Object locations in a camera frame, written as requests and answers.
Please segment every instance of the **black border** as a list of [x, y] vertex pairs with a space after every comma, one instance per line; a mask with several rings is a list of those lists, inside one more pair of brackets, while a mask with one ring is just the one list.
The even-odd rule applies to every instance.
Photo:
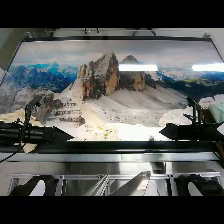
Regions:
[[[21, 44], [36, 41], [65, 41], [65, 40], [175, 40], [175, 41], [206, 41], [213, 43], [211, 38], [200, 37], [169, 37], [169, 36], [69, 36], [69, 37], [39, 37], [23, 38], [18, 44], [7, 70], [10, 68]], [[0, 152], [13, 153], [17, 147], [1, 147]], [[40, 144], [31, 153], [39, 154], [130, 154], [130, 153], [189, 153], [216, 152], [214, 143], [193, 141], [73, 141], [62, 144]]]

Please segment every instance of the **sky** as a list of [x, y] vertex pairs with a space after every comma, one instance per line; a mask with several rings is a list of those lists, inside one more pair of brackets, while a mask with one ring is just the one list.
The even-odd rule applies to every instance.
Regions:
[[192, 66], [194, 64], [221, 63], [210, 42], [174, 40], [69, 40], [24, 42], [13, 65], [70, 64], [80, 66], [96, 61], [113, 51], [121, 62], [133, 55], [145, 64], [161, 66]]

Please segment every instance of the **white light strip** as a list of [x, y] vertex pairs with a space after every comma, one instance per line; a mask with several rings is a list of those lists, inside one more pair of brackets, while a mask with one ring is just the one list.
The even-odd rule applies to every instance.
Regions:
[[146, 72], [146, 71], [158, 71], [156, 65], [134, 65], [134, 64], [120, 64], [119, 71], [123, 72]]
[[207, 65], [193, 65], [193, 71], [202, 72], [224, 72], [224, 63], [207, 64]]

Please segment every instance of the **screen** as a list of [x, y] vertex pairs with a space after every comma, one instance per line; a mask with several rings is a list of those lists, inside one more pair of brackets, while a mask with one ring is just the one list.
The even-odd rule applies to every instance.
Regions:
[[[186, 97], [204, 108], [223, 100], [222, 71], [193, 65], [222, 63], [213, 43], [179, 40], [23, 42], [0, 86], [0, 114], [43, 96], [33, 112], [76, 141], [163, 141], [167, 123], [191, 124]], [[156, 70], [120, 69], [154, 65]]]

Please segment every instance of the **green object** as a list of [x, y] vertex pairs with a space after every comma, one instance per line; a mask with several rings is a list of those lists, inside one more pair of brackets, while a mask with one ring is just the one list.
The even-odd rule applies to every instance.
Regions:
[[213, 104], [208, 109], [217, 123], [224, 121], [224, 103]]

